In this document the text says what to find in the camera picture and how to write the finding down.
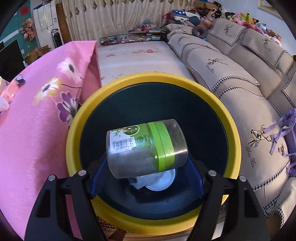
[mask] metal screw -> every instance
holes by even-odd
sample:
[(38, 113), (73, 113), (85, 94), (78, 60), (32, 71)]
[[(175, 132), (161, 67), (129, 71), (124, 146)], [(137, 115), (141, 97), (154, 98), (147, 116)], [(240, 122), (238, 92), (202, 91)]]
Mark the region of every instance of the metal screw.
[(86, 170), (80, 170), (79, 172), (78, 172), (78, 175), (79, 176), (84, 176), (86, 174)]
[(239, 179), (242, 181), (242, 182), (245, 182), (247, 179), (245, 176), (239, 176)]
[(53, 181), (55, 179), (55, 175), (50, 175), (49, 177), (48, 177), (48, 180), (49, 181)]
[(217, 173), (214, 170), (209, 170), (209, 175), (214, 177), (217, 175)]

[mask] transparent plastic jar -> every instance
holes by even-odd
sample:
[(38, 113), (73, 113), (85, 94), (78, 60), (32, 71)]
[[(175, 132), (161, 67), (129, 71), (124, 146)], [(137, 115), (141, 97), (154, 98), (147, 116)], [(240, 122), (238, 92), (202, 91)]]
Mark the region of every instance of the transparent plastic jar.
[(109, 169), (118, 179), (178, 168), (188, 156), (183, 132), (174, 119), (108, 131), (106, 150)]

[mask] yellow flower print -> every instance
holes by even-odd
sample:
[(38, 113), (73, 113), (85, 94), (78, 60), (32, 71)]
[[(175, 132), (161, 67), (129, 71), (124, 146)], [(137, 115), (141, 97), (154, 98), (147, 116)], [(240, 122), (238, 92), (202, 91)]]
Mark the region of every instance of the yellow flower print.
[(57, 90), (62, 87), (62, 80), (53, 77), (50, 79), (35, 95), (34, 104), (37, 105), (41, 100), (47, 99), (50, 96), (56, 96)]

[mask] product label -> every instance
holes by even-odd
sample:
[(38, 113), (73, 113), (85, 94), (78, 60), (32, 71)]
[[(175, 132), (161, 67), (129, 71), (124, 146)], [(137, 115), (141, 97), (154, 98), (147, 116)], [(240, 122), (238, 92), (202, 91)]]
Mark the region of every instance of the product label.
[(123, 127), (110, 132), (111, 153), (149, 146), (151, 146), (151, 140), (146, 124)]

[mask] beige sofa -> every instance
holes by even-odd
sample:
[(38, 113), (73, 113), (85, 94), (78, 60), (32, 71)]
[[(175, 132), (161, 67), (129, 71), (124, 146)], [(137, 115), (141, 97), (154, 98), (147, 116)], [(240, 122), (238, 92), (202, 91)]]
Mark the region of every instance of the beige sofa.
[(240, 175), (248, 178), (265, 216), (278, 213), (282, 226), (296, 204), (296, 180), (288, 181), (284, 138), (269, 153), (271, 134), (280, 127), (266, 134), (263, 129), (295, 108), (296, 62), (266, 36), (225, 19), (215, 20), (207, 42), (192, 36), (189, 26), (166, 29), (169, 46), (232, 115), (242, 145)]

